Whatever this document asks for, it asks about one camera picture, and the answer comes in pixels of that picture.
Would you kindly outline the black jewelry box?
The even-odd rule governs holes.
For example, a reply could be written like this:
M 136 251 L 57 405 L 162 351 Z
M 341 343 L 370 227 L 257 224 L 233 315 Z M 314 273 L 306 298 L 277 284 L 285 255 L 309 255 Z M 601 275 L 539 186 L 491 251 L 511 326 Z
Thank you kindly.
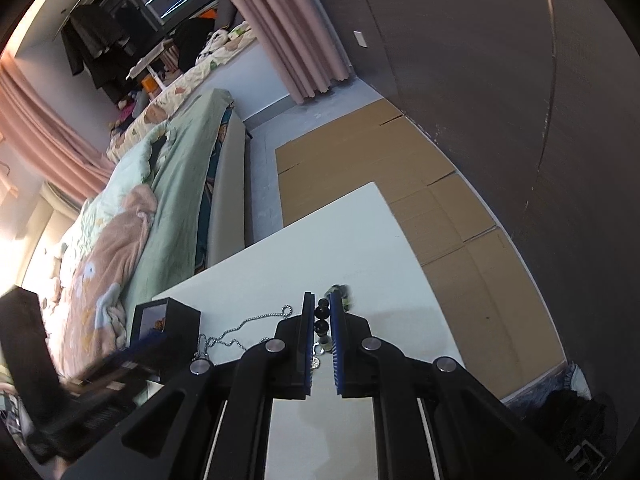
M 142 356 L 154 382 L 166 384 L 192 362 L 200 322 L 199 310 L 169 297 L 134 308 L 129 344 Z

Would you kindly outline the gold butterfly pendant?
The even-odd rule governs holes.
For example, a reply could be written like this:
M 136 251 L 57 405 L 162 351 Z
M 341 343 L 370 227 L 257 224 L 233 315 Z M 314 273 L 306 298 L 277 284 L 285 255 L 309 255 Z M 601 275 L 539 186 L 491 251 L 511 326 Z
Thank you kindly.
M 331 352 L 332 348 L 329 344 L 322 344 L 320 341 L 316 341 L 312 346 L 311 369 L 318 370 L 322 364 L 322 356 Z

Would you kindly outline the pink floral blanket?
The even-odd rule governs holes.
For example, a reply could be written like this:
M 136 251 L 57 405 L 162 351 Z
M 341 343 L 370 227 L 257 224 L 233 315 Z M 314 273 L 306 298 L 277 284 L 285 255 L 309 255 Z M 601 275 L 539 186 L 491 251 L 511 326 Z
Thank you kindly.
M 142 255 L 157 210 L 149 185 L 135 186 L 122 212 L 107 223 L 92 251 L 80 260 L 65 297 L 67 318 L 56 362 L 67 378 L 126 346 L 122 290 Z

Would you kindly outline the flattened brown cardboard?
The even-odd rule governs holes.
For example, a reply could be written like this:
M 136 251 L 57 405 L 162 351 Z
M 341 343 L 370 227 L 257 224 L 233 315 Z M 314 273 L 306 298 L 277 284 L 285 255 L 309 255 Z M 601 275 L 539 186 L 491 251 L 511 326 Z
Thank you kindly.
M 564 352 L 510 238 L 454 165 L 386 100 L 277 148 L 284 224 L 378 186 L 437 298 L 466 368 L 504 398 Z

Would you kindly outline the green sheeted bed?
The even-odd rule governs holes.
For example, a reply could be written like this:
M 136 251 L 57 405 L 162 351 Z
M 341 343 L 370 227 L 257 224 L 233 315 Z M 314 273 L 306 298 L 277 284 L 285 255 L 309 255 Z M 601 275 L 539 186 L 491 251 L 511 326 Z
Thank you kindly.
M 157 211 L 136 270 L 120 294 L 128 322 L 138 304 L 195 274 L 205 180 L 222 118 L 232 106 L 229 91 L 207 90 L 168 120 L 166 158 L 151 180 Z

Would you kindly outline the pale green duvet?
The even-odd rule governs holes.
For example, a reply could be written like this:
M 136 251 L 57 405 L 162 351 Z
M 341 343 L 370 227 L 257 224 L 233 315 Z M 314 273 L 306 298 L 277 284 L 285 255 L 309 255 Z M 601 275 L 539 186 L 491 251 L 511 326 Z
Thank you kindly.
M 122 203 L 128 193 L 137 185 L 149 181 L 152 144 L 167 130 L 168 122 L 161 122 L 130 148 L 115 166 L 106 188 L 82 205 L 78 218 L 61 240 L 64 252 L 60 280 L 63 283 L 72 279 L 80 260 L 92 251 L 107 223 L 124 210 Z

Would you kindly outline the pink curtain by window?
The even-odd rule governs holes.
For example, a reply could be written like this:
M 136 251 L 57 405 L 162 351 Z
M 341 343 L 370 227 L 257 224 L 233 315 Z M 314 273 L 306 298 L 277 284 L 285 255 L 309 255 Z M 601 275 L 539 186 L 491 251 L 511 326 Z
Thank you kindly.
M 1 55 L 1 134 L 17 154 L 65 194 L 84 202 L 106 187 L 114 165 L 55 113 Z

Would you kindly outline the floral window seat cushion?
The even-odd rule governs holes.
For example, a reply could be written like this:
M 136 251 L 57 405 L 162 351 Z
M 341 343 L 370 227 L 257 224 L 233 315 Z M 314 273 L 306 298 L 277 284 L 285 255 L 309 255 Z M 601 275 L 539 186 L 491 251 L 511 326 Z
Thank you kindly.
M 207 38 L 204 49 L 195 59 L 195 65 L 180 75 L 158 96 L 144 104 L 142 109 L 132 112 L 132 122 L 125 128 L 118 127 L 112 136 L 106 157 L 111 162 L 119 162 L 130 148 L 138 144 L 156 125 L 170 119 L 182 107 L 182 103 L 193 93 L 216 68 L 229 63 L 254 40 L 256 35 L 247 21 L 230 32 L 218 29 Z

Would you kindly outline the white small folding table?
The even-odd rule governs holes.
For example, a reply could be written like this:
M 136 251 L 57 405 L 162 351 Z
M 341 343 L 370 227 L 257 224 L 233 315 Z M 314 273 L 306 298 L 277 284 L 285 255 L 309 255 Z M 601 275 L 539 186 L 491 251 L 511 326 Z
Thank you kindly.
M 161 60 L 163 63 L 163 72 L 164 74 L 167 74 L 170 71 L 170 68 L 166 63 L 165 58 L 166 53 L 171 46 L 171 39 L 164 39 L 163 41 L 161 41 L 147 55 L 145 55 L 143 58 L 140 58 L 135 66 L 132 66 L 130 68 L 126 78 L 137 78 L 137 76 L 140 76 L 146 70 L 156 82 L 157 87 L 160 88 L 160 90 L 165 90 L 167 88 L 165 84 L 165 77 L 154 68 L 153 64 L 157 60 Z

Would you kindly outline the dark brown wardrobe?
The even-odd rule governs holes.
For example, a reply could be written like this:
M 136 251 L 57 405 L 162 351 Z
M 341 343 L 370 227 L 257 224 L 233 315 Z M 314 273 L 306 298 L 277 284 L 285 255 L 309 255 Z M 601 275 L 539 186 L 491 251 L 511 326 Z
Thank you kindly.
M 639 53 L 608 3 L 320 1 L 506 228 L 593 390 L 636 416 Z

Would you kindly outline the pink curtain by wardrobe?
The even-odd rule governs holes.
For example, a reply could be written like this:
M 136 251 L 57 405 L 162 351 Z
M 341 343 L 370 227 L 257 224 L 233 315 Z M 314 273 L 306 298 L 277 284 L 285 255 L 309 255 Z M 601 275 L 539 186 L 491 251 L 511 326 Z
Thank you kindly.
M 231 2 L 254 29 L 295 103 L 349 78 L 347 58 L 317 0 Z

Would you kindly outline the hanging dark clothes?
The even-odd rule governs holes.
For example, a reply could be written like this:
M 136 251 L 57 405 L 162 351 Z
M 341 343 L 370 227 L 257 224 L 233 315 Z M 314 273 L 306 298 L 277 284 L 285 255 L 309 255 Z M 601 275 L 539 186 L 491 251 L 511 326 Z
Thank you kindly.
M 81 4 L 70 12 L 61 38 L 73 76 L 88 70 L 97 89 L 118 86 L 134 64 L 129 35 L 100 6 Z

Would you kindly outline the white wall switch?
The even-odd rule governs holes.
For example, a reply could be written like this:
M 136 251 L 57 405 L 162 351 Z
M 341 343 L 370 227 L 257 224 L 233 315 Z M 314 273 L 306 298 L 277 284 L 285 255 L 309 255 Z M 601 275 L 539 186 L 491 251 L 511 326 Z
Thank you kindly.
M 363 33 L 360 32 L 360 30 L 354 30 L 352 33 L 354 34 L 359 47 L 366 48 L 368 46 L 367 40 L 364 38 Z

